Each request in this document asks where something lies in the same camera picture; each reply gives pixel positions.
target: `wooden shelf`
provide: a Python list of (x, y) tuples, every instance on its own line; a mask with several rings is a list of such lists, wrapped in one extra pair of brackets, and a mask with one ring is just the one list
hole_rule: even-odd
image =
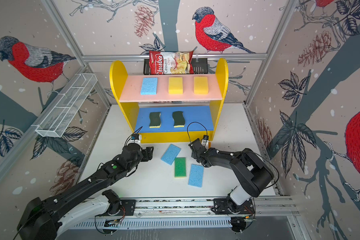
[[(208, 77), (208, 94), (193, 93), (193, 77)], [(183, 94), (168, 93), (168, 78), (183, 78)], [(143, 78), (157, 78), (156, 95), (141, 95), (141, 84)], [(212, 101), (221, 100), (221, 91), (215, 74), (179, 74), (179, 75), (133, 75), (128, 76), (119, 101), (121, 103), (131, 102), (166, 102), (166, 101)]]

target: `white table surface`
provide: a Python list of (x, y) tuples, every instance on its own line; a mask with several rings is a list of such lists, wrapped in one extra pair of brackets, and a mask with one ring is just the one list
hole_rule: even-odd
[[(121, 153), (122, 147), (131, 130), (118, 105), (112, 105), (104, 126), (85, 166), (80, 180), (93, 174), (100, 162), (107, 162)], [(141, 162), (137, 171), (125, 177), (107, 189), (114, 190), (120, 197), (225, 197), (239, 185), (232, 170), (212, 166), (204, 168), (203, 186), (189, 186), (188, 178), (191, 164), (198, 164), (191, 157), (187, 142), (176, 142), (181, 148), (178, 157), (186, 157), (187, 177), (175, 178), (174, 165), (163, 162), (160, 158), (170, 143), (142, 144), (141, 147), (154, 146), (152, 160)], [(222, 151), (242, 151), (250, 148), (259, 153), (253, 132), (242, 104), (224, 104), (211, 147)], [(272, 187), (265, 189), (261, 196), (274, 196)]]

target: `green sponge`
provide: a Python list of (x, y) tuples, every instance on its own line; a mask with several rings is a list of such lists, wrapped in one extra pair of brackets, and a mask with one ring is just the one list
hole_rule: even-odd
[(175, 177), (186, 177), (187, 172), (185, 170), (185, 157), (175, 158)]
[(149, 113), (149, 128), (159, 128), (161, 127), (160, 121), (161, 112)]
[(183, 117), (183, 111), (173, 112), (172, 117), (175, 122), (173, 124), (173, 127), (184, 127), (185, 126), (185, 119)]

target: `sponge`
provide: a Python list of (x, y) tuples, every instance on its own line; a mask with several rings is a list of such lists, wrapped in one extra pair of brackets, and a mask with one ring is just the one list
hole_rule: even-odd
[(170, 77), (168, 84), (169, 94), (183, 94), (183, 78), (182, 77)]
[(143, 78), (141, 84), (141, 95), (156, 95), (157, 78)]
[(185, 126), (185, 119), (183, 117), (183, 111), (176, 111), (172, 113), (173, 127), (184, 127)]
[(202, 187), (203, 185), (204, 167), (196, 164), (191, 165), (191, 173), (189, 174), (188, 185)]
[(175, 158), (175, 177), (186, 177), (187, 171), (185, 170), (185, 157)]
[(173, 161), (175, 160), (175, 157), (177, 157), (180, 150), (181, 150), (181, 148), (176, 147), (173, 144), (169, 145), (168, 149), (165, 151), (164, 155), (161, 157), (161, 160), (168, 163), (169, 165), (172, 165)]
[(208, 78), (206, 76), (193, 77), (193, 92), (195, 94), (208, 94)]
[(161, 120), (160, 120), (161, 112), (153, 112), (149, 113), (149, 128), (159, 128), (161, 127)]

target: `chip bag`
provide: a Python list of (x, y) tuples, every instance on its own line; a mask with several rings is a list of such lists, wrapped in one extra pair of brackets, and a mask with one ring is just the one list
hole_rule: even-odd
[(149, 51), (151, 74), (193, 74), (192, 55), (193, 51), (187, 53)]

